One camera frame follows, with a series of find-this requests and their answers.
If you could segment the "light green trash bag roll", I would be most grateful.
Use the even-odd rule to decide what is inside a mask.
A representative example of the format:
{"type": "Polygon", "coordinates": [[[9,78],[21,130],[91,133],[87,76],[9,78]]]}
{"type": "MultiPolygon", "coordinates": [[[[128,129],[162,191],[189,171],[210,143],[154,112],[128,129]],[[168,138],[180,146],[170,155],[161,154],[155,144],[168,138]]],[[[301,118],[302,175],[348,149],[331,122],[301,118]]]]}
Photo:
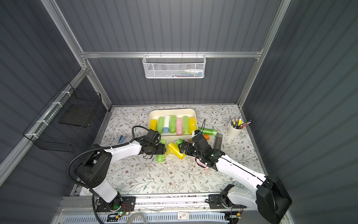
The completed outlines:
{"type": "Polygon", "coordinates": [[[165,117],[159,117],[157,121],[157,131],[160,134],[163,133],[164,124],[165,124],[165,117]]]}
{"type": "Polygon", "coordinates": [[[176,133],[176,119],[175,115],[170,116],[169,133],[176,133]]]}
{"type": "MultiPolygon", "coordinates": [[[[166,145],[166,144],[167,144],[167,140],[161,139],[161,140],[160,140],[160,143],[166,145]]],[[[164,159],[165,159],[165,155],[157,155],[156,161],[157,161],[157,162],[163,162],[164,159]]]]}
{"type": "Polygon", "coordinates": [[[183,116],[182,122],[183,122],[183,134],[187,135],[189,134],[189,118],[187,116],[183,116]]]}

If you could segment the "yellow trash bag roll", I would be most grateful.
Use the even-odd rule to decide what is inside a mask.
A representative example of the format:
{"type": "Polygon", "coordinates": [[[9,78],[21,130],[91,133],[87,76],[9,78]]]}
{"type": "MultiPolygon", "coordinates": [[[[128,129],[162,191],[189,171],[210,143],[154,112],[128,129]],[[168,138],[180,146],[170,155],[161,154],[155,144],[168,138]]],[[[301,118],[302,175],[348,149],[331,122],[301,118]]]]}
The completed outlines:
{"type": "Polygon", "coordinates": [[[179,146],[176,143],[169,143],[167,146],[167,153],[169,155],[173,154],[177,156],[179,159],[184,159],[185,154],[180,152],[179,146]]]}
{"type": "Polygon", "coordinates": [[[192,134],[197,130],[197,121],[195,117],[190,117],[189,120],[189,134],[192,134]]]}
{"type": "Polygon", "coordinates": [[[158,125],[158,122],[156,119],[152,119],[150,121],[150,129],[151,130],[157,131],[157,125],[158,125]]]}

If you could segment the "white blue trash bag roll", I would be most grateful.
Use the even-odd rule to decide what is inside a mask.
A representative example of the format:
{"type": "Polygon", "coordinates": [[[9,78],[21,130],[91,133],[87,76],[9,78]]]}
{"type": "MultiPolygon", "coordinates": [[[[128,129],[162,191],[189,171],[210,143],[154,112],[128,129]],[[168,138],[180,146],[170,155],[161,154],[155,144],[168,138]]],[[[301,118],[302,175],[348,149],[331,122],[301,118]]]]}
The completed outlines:
{"type": "Polygon", "coordinates": [[[165,116],[163,133],[169,133],[170,115],[165,116]]]}

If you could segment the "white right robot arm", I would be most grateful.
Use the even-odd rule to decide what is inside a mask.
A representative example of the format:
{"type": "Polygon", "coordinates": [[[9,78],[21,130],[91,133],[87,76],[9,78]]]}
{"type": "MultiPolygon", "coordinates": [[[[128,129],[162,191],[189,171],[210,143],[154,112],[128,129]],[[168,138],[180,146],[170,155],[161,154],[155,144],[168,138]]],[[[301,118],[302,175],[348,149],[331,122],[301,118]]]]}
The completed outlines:
{"type": "Polygon", "coordinates": [[[232,184],[227,185],[220,193],[220,203],[224,207],[244,205],[258,210],[269,223],[280,223],[292,204],[280,178],[257,173],[230,158],[221,150],[222,134],[216,135],[213,147],[198,132],[191,141],[178,140],[177,143],[180,152],[194,157],[199,166],[224,173],[248,189],[244,192],[232,184]]]}

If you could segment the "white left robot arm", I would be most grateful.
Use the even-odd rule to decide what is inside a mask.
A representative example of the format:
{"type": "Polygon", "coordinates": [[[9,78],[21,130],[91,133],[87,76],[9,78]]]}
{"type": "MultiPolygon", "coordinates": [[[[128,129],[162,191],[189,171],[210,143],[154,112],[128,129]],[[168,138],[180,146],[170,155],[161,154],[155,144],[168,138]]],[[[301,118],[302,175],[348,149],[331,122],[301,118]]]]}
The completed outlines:
{"type": "Polygon", "coordinates": [[[165,145],[160,143],[159,132],[143,126],[133,126],[132,139],[121,144],[106,147],[94,147],[75,158],[66,167],[66,176],[74,184],[89,189],[106,203],[120,198],[117,190],[107,179],[109,166],[124,158],[141,155],[164,155],[165,145]]]}

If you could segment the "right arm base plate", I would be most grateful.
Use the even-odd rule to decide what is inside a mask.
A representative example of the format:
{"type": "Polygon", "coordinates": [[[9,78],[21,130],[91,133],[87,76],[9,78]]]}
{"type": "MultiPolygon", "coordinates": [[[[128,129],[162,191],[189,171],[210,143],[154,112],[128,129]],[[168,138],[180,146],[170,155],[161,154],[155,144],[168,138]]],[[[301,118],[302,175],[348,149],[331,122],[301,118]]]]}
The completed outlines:
{"type": "Polygon", "coordinates": [[[245,209],[247,206],[241,204],[233,204],[228,198],[228,192],[234,187],[233,184],[228,184],[220,194],[209,194],[205,200],[209,204],[210,209],[245,209]]]}

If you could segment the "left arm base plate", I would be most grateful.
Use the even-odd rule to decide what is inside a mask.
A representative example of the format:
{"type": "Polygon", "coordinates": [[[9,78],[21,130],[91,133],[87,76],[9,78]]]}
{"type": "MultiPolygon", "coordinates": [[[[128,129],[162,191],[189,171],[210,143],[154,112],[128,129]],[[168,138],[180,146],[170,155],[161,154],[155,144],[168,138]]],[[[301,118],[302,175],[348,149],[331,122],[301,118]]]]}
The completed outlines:
{"type": "Polygon", "coordinates": [[[102,198],[95,200],[96,212],[132,212],[136,204],[136,197],[116,197],[107,203],[102,198]]]}

